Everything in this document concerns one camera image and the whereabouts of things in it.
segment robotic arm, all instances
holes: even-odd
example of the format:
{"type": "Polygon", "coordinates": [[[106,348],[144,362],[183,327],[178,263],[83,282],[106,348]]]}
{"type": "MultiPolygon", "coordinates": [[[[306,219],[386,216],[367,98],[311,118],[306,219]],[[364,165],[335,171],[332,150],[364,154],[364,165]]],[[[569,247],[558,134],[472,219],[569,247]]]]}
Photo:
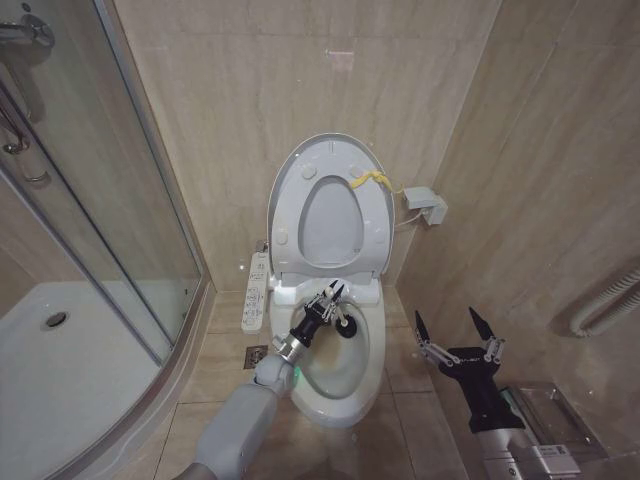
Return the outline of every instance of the robotic arm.
{"type": "Polygon", "coordinates": [[[580,469],[564,445],[537,445],[525,433],[522,419],[502,398],[493,376],[500,368],[505,340],[496,338],[489,324],[469,308],[482,347],[450,348],[431,342],[416,311],[416,339],[420,351],[447,377],[458,382],[471,411],[469,428],[478,436],[485,470],[491,480],[568,479],[580,469]]]}
{"type": "Polygon", "coordinates": [[[277,354],[264,357],[256,365],[253,380],[234,390],[198,440],[194,462],[175,480],[242,478],[267,436],[278,399],[293,387],[294,366],[311,346],[314,334],[342,319],[337,302],[344,285],[334,293],[336,283],[304,305],[305,317],[286,338],[274,339],[277,354]]]}

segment toilet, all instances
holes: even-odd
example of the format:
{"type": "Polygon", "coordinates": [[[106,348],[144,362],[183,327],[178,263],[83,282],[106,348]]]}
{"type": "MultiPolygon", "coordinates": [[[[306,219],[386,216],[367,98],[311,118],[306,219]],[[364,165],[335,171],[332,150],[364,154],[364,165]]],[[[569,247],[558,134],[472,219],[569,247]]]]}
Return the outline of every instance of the toilet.
{"type": "Polygon", "coordinates": [[[303,305],[338,280],[340,306],[357,333],[344,338],[321,327],[296,369],[291,398],[313,422],[349,427],[373,405],[385,358],[380,285],[393,242],[393,194],[369,179],[383,171],[369,149],[343,134],[300,144],[280,168],[269,198],[272,336],[285,337],[304,316],[303,305]]]}

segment floor drain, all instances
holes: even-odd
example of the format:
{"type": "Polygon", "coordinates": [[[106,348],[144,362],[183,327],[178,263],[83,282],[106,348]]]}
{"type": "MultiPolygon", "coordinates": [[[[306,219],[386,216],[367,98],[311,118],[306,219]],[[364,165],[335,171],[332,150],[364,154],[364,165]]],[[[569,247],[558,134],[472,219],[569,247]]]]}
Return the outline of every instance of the floor drain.
{"type": "Polygon", "coordinates": [[[256,365],[267,355],[269,347],[267,345],[254,345],[247,347],[244,354],[244,369],[256,368],[256,365]]]}
{"type": "Polygon", "coordinates": [[[58,313],[54,313],[49,318],[47,318],[47,321],[44,323],[49,328],[55,328],[62,325],[68,317],[69,317],[69,314],[67,312],[58,312],[58,313]]]}

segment electrical cord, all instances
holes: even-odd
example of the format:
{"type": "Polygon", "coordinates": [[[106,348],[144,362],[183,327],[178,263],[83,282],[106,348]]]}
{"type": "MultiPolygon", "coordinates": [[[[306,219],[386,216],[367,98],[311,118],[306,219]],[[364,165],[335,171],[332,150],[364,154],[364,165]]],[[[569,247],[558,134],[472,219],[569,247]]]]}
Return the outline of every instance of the electrical cord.
{"type": "Polygon", "coordinates": [[[415,215],[414,217],[411,217],[409,220],[405,220],[404,222],[400,222],[400,223],[396,223],[393,228],[397,228],[397,227],[401,227],[402,225],[407,225],[408,223],[411,223],[415,220],[417,220],[418,218],[420,218],[420,216],[426,212],[426,208],[421,208],[420,211],[418,212],[417,215],[415,215]]]}

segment toilet lid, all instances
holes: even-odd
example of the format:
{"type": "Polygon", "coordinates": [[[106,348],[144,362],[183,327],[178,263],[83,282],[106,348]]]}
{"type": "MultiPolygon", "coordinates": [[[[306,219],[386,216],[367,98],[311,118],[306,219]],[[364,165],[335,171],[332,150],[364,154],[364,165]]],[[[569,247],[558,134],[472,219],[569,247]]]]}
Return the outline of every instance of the toilet lid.
{"type": "Polygon", "coordinates": [[[310,138],[289,156],[269,199],[271,264],[278,279],[339,277],[368,283],[384,272],[393,240],[393,195],[368,180],[382,171],[359,141],[342,134],[310,138]]]}

